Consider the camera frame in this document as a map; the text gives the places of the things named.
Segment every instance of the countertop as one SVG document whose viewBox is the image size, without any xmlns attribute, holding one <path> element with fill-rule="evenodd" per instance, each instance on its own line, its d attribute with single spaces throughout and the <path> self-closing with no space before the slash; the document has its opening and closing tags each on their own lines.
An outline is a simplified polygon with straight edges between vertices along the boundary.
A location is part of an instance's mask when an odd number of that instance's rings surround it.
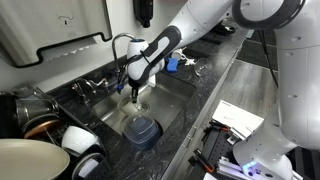
<svg viewBox="0 0 320 180">
<path fill-rule="evenodd" d="M 109 90 L 101 90 L 97 92 L 97 95 L 92 95 L 90 98 L 91 102 L 87 105 L 78 102 L 77 94 L 71 89 L 74 81 L 52 90 L 49 94 L 57 100 L 59 105 L 99 136 L 109 153 L 110 164 L 112 166 L 111 179 L 161 179 L 206 104 L 208 97 L 235 56 L 237 49 L 244 40 L 245 33 L 246 30 L 239 27 L 237 27 L 236 33 L 232 36 L 224 37 L 209 33 L 206 35 L 207 38 L 214 39 L 214 42 L 220 41 L 221 44 L 218 45 L 198 40 L 188 46 L 188 48 L 209 55 L 208 59 L 213 64 L 212 72 L 207 76 L 198 77 L 194 73 L 193 66 L 180 65 L 178 66 L 177 73 L 169 74 L 174 78 L 192 84 L 197 89 L 193 97 L 191 97 L 167 131 L 158 140 L 156 146 L 149 151 L 137 150 L 91 111 L 91 108 L 95 104 L 116 90 L 114 83 L 110 84 Z M 106 77 L 112 82 L 112 80 L 115 80 L 113 69 L 114 64 L 112 62 L 86 74 L 83 78 L 97 81 Z"/>
</svg>

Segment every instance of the sponge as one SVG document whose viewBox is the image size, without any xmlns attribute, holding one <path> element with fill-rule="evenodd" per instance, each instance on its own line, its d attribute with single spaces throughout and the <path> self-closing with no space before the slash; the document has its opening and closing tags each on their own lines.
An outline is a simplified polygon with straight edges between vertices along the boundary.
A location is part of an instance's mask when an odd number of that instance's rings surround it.
<svg viewBox="0 0 320 180">
<path fill-rule="evenodd" d="M 168 72 L 177 72 L 178 59 L 177 58 L 169 58 L 169 63 L 167 65 Z"/>
</svg>

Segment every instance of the mug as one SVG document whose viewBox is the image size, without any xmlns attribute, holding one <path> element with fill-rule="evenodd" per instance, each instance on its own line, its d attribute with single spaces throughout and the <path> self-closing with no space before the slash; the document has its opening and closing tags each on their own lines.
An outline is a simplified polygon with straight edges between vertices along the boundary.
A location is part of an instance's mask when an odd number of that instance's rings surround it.
<svg viewBox="0 0 320 180">
<path fill-rule="evenodd" d="M 172 52 L 171 58 L 176 58 L 178 61 L 179 60 L 185 60 L 186 56 L 182 53 L 183 49 L 177 49 Z"/>
<path fill-rule="evenodd" d="M 98 138 L 76 126 L 69 126 L 62 137 L 61 147 L 68 153 L 79 157 L 92 145 L 99 145 Z"/>
</svg>

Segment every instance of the white paper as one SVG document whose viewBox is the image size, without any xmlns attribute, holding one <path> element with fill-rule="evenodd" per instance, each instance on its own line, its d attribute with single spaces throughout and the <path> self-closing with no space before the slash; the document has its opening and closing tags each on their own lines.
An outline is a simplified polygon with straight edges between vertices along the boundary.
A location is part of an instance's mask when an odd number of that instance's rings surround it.
<svg viewBox="0 0 320 180">
<path fill-rule="evenodd" d="M 217 180 L 215 177 L 213 177 L 211 174 L 206 173 L 203 180 Z"/>
<path fill-rule="evenodd" d="M 263 118 L 223 100 L 220 101 L 212 118 L 231 127 L 231 131 L 242 140 L 250 136 L 263 122 Z"/>
</svg>

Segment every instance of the sink drain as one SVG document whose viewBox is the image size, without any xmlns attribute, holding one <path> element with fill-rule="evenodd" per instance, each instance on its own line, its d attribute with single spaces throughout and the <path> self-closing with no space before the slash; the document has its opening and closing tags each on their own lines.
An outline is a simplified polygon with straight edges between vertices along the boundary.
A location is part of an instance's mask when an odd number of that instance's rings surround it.
<svg viewBox="0 0 320 180">
<path fill-rule="evenodd" d="M 150 105 L 147 102 L 138 102 L 136 104 L 136 107 L 138 111 L 144 111 L 144 112 L 147 112 L 150 109 Z"/>
</svg>

